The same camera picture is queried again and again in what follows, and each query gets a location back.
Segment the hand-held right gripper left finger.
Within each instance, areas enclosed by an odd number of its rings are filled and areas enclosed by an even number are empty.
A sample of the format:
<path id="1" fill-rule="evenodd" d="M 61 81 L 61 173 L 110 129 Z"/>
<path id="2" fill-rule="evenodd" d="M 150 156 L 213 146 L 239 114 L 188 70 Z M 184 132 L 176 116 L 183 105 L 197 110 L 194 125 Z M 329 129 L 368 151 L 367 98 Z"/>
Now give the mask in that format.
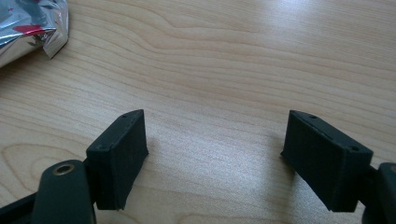
<path id="1" fill-rule="evenodd" d="M 100 210 L 125 207 L 145 158 L 147 147 L 144 110 L 119 116 L 86 150 L 93 181 L 93 198 Z"/>

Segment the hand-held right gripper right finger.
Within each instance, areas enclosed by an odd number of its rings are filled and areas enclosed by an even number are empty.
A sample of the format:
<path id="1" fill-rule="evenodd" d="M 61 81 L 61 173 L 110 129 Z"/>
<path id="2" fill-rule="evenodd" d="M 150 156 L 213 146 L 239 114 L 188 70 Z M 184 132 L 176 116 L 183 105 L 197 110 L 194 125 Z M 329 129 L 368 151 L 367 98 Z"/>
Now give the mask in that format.
<path id="1" fill-rule="evenodd" d="M 281 155 L 329 210 L 356 209 L 371 149 L 317 116 L 291 110 Z"/>

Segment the silver foil snack bag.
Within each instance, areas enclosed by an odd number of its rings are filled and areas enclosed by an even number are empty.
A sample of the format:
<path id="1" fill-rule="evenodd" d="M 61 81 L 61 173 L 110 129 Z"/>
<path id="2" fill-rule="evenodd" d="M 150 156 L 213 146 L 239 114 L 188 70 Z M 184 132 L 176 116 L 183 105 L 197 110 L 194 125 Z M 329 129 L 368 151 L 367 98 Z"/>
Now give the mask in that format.
<path id="1" fill-rule="evenodd" d="M 0 0 L 0 67 L 36 50 L 49 58 L 69 37 L 67 0 Z"/>

